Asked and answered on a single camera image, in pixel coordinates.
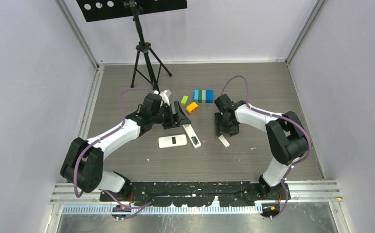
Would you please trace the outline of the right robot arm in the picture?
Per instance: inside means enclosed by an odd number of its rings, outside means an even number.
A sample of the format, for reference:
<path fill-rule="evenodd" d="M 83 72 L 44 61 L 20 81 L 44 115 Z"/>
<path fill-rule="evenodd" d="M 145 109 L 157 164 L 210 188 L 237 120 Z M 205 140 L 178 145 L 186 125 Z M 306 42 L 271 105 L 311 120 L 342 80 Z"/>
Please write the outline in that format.
<path fill-rule="evenodd" d="M 214 114 L 215 134 L 234 136 L 239 125 L 245 124 L 267 134 L 272 160 L 259 178 L 259 194 L 272 199 L 278 185 L 295 163 L 312 151 L 311 140 L 295 112 L 273 113 L 256 108 L 244 100 L 233 102 L 226 94 L 214 101 L 218 112 Z"/>

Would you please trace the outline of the white remote with red keypad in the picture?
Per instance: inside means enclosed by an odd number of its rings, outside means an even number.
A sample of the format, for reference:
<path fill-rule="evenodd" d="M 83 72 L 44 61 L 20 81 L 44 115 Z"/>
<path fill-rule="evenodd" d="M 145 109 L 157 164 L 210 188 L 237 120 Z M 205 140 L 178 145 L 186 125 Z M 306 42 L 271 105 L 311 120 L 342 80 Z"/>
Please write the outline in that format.
<path fill-rule="evenodd" d="M 160 137 L 158 146 L 160 149 L 173 148 L 187 145 L 187 137 L 185 134 Z"/>

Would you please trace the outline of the white air conditioner remote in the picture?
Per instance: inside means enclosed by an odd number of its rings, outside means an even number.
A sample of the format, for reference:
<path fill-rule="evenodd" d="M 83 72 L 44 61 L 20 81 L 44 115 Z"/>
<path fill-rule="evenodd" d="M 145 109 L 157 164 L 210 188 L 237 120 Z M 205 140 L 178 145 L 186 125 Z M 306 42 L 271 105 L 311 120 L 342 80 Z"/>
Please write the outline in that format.
<path fill-rule="evenodd" d="M 193 127 L 190 124 L 182 125 L 183 129 L 185 130 L 187 137 L 189 138 L 191 144 L 195 149 L 199 148 L 202 144 L 194 131 Z"/>

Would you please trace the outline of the long white battery cover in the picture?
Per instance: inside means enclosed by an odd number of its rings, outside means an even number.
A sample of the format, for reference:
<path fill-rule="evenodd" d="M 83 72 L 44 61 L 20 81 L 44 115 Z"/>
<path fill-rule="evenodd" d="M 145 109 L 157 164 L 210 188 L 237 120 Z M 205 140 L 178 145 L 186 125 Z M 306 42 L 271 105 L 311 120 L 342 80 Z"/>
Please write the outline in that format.
<path fill-rule="evenodd" d="M 224 135 L 220 135 L 218 139 L 221 141 L 221 143 L 227 148 L 230 146 L 230 143 L 227 141 L 227 139 L 224 137 Z"/>

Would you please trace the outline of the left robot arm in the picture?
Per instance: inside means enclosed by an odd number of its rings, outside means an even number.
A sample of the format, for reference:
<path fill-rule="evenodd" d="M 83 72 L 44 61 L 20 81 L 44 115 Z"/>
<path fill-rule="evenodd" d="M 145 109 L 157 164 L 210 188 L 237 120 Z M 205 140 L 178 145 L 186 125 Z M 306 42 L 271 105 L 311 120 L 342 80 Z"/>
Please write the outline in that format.
<path fill-rule="evenodd" d="M 75 138 L 61 165 L 60 175 L 73 183 L 77 195 L 95 189 L 110 191 L 119 201 L 127 200 L 131 189 L 127 179 L 103 168 L 105 159 L 124 144 L 161 125 L 172 129 L 191 124 L 180 102 L 168 102 L 164 94 L 149 93 L 136 111 L 124 117 L 117 126 L 91 139 Z"/>

